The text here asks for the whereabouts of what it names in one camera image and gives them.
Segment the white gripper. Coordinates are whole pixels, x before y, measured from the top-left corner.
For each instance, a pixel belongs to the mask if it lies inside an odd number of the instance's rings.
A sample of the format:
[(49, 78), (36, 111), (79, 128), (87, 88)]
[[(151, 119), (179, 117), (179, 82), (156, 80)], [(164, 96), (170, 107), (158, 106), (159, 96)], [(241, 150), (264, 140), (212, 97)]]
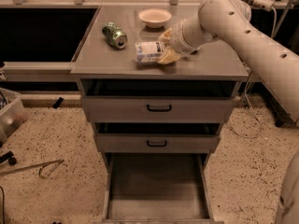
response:
[(199, 50), (201, 45), (201, 27), (197, 17), (189, 17), (175, 24), (172, 29), (164, 31), (158, 40), (169, 43), (159, 58), (159, 64), (170, 64), (180, 59), (181, 55)]

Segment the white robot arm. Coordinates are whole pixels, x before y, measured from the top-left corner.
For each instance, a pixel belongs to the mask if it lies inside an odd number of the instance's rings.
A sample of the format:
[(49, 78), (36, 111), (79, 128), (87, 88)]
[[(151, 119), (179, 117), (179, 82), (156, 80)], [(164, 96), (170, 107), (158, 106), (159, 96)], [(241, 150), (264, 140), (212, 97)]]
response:
[(299, 57), (250, 24), (241, 0), (202, 0), (194, 15), (160, 35), (166, 51), (160, 63), (187, 56), (205, 43), (222, 40), (249, 66), (293, 122), (299, 120)]

